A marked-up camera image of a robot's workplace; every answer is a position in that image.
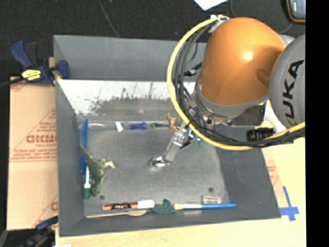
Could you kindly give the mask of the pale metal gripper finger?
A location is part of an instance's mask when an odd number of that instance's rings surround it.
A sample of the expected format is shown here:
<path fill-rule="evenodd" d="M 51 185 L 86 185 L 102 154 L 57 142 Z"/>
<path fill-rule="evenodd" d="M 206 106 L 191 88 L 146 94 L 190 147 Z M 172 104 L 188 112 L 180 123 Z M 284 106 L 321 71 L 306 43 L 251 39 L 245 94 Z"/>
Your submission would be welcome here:
<path fill-rule="evenodd" d="M 175 133 L 168 144 L 167 150 L 164 154 L 166 161 L 174 161 L 177 152 L 181 148 L 181 134 Z"/>
<path fill-rule="evenodd" d="M 168 162 L 173 162 L 178 151 L 187 143 L 185 135 L 174 135 L 168 148 Z"/>

